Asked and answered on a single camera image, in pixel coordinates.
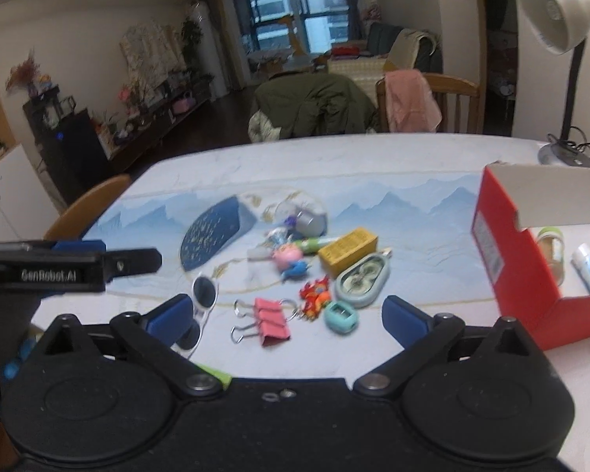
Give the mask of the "blue small toy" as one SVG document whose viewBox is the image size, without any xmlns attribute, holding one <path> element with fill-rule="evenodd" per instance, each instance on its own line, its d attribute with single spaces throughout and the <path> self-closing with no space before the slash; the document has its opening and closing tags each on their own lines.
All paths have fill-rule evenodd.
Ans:
<svg viewBox="0 0 590 472">
<path fill-rule="evenodd" d="M 307 275 L 309 264 L 307 261 L 292 261 L 289 266 L 281 272 L 281 280 L 297 279 Z"/>
</svg>

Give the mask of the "pink binder clip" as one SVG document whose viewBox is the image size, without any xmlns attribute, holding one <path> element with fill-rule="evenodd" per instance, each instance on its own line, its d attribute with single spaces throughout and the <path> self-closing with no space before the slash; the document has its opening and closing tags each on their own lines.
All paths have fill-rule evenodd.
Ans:
<svg viewBox="0 0 590 472">
<path fill-rule="evenodd" d="M 249 338 L 258 338 L 262 346 L 289 341 L 291 331 L 284 315 L 281 302 L 268 299 L 255 299 L 252 304 L 237 299 L 233 304 L 235 315 L 239 319 L 250 320 L 243 326 L 234 326 L 230 339 L 234 344 L 241 344 Z"/>
</svg>

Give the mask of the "grey correction tape dispenser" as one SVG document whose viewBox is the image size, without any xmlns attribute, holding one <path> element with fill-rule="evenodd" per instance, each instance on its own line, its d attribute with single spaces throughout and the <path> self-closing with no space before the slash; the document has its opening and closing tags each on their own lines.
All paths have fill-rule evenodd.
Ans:
<svg viewBox="0 0 590 472">
<path fill-rule="evenodd" d="M 390 276 L 392 251 L 385 248 L 371 253 L 345 269 L 334 281 L 334 295 L 352 308 L 372 305 Z"/>
</svg>

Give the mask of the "pink cloth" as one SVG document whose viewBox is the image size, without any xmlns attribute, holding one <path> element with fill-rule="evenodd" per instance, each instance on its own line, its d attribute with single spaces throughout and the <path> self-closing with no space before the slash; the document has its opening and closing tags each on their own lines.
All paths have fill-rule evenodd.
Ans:
<svg viewBox="0 0 590 472">
<path fill-rule="evenodd" d="M 435 132 L 442 114 L 422 72 L 400 69 L 385 75 L 387 120 L 395 133 Z"/>
</svg>

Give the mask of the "white desk lamp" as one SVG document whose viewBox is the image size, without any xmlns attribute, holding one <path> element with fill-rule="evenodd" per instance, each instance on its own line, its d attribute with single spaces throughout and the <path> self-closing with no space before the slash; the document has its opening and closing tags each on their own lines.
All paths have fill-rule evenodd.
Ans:
<svg viewBox="0 0 590 472">
<path fill-rule="evenodd" d="M 582 111 L 576 97 L 590 93 L 571 86 L 580 66 L 579 46 L 590 35 L 590 0 L 516 0 L 519 26 L 518 107 L 513 134 L 540 141 L 541 164 L 590 167 L 590 130 L 565 122 Z"/>
</svg>

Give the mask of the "yellow plastic block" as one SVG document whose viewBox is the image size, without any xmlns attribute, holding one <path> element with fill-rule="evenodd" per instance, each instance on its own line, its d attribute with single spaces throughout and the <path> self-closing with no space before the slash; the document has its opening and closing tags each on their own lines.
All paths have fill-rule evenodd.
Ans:
<svg viewBox="0 0 590 472">
<path fill-rule="evenodd" d="M 322 247 L 317 256 L 324 272 L 331 278 L 337 278 L 349 266 L 353 266 L 368 254 L 373 254 L 377 244 L 377 234 L 358 227 Z"/>
</svg>

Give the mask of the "teal small round case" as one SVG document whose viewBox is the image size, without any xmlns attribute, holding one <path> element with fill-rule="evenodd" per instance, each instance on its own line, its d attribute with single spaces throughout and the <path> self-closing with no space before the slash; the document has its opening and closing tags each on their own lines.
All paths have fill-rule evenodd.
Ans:
<svg viewBox="0 0 590 472">
<path fill-rule="evenodd" d="M 332 301 L 323 311 L 326 326 L 335 334 L 349 335 L 359 324 L 358 312 L 347 302 Z"/>
</svg>

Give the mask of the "white cabinet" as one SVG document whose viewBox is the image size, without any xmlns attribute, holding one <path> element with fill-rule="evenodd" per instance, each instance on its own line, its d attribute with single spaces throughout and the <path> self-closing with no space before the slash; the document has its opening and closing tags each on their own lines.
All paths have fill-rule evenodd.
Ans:
<svg viewBox="0 0 590 472">
<path fill-rule="evenodd" d="M 41 239 L 59 213 L 21 145 L 0 159 L 0 242 Z"/>
</svg>

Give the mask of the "red cardboard box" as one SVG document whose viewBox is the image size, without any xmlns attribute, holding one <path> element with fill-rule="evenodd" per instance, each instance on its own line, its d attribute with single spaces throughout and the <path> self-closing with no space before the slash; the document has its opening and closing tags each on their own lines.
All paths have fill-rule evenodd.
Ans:
<svg viewBox="0 0 590 472">
<path fill-rule="evenodd" d="M 538 246 L 544 228 L 562 233 L 562 282 Z M 544 350 L 590 338 L 590 288 L 572 262 L 590 249 L 590 168 L 487 165 L 471 233 L 502 315 Z"/>
</svg>

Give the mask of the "dark tv cabinet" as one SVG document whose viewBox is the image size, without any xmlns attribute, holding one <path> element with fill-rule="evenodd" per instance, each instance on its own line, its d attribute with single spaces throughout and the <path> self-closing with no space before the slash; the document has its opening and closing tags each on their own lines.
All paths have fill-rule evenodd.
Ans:
<svg viewBox="0 0 590 472">
<path fill-rule="evenodd" d="M 65 203 L 132 166 L 163 138 L 190 123 L 190 116 L 211 99 L 210 79 L 168 80 L 154 105 L 134 109 L 122 120 L 105 112 L 78 110 L 58 87 L 23 105 L 42 163 Z"/>
</svg>

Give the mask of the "green glue pen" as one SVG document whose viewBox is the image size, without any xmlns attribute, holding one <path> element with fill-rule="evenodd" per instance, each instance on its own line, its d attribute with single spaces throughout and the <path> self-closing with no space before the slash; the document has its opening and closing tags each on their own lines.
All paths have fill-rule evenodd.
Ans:
<svg viewBox="0 0 590 472">
<path fill-rule="evenodd" d="M 323 247 L 336 243 L 337 238 L 333 236 L 319 236 L 318 238 L 307 238 L 293 241 L 293 244 L 303 254 L 317 254 Z"/>
</svg>

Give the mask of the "wooden chair with pink cloth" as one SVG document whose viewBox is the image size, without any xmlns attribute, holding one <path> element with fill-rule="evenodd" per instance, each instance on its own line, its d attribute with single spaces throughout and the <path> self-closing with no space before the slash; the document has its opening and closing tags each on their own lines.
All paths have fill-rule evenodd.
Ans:
<svg viewBox="0 0 590 472">
<path fill-rule="evenodd" d="M 387 120 L 385 75 L 376 82 L 376 99 L 382 131 L 391 132 Z M 431 92 L 439 105 L 442 122 L 432 133 L 480 134 L 478 123 L 479 87 L 468 80 L 427 72 L 422 75 L 430 85 Z"/>
</svg>

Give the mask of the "wooden chair left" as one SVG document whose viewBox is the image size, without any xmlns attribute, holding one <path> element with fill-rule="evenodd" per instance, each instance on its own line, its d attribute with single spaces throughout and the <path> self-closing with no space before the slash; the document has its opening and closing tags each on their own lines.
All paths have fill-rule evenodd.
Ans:
<svg viewBox="0 0 590 472">
<path fill-rule="evenodd" d="M 105 180 L 75 200 L 45 233 L 49 241 L 77 240 L 130 187 L 129 175 Z"/>
</svg>

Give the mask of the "sofa with blanket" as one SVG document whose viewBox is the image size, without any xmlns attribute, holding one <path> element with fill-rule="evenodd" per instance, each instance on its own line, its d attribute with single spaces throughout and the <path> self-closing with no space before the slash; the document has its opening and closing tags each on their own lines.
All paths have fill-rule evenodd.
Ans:
<svg viewBox="0 0 590 472">
<path fill-rule="evenodd" d="M 387 59 L 396 68 L 443 72 L 437 34 L 378 21 L 371 24 L 366 39 L 335 44 L 325 55 L 329 60 Z"/>
</svg>

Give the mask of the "green cap jar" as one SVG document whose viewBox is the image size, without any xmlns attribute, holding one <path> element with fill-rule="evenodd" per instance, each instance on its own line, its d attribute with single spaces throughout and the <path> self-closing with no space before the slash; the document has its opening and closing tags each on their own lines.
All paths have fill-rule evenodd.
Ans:
<svg viewBox="0 0 590 472">
<path fill-rule="evenodd" d="M 560 286 L 565 278 L 565 245 L 560 229 L 547 226 L 541 228 L 536 236 L 536 244 L 542 258 L 548 264 L 555 283 Z"/>
</svg>

